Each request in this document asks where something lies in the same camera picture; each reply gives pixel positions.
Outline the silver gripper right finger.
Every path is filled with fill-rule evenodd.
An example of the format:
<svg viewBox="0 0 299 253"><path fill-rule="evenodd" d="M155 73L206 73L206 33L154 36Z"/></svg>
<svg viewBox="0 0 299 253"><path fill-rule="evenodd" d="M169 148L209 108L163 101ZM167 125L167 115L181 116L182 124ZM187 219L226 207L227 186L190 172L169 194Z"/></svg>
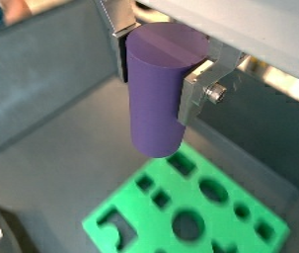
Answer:
<svg viewBox="0 0 299 253"><path fill-rule="evenodd" d="M219 84L245 61L245 53L210 38L209 54L202 63L183 79L178 120L187 126L201 114L206 101L218 104L223 101L227 88Z"/></svg>

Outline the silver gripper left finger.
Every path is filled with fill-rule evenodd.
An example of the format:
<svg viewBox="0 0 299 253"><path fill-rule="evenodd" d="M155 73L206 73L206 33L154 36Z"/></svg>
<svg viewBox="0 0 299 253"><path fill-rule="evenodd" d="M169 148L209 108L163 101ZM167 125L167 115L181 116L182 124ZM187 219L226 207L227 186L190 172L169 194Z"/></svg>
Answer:
<svg viewBox="0 0 299 253"><path fill-rule="evenodd" d="M140 25L132 9L132 0L95 0L104 20L112 49L116 54L116 64L120 79L128 82L126 40L130 32Z"/></svg>

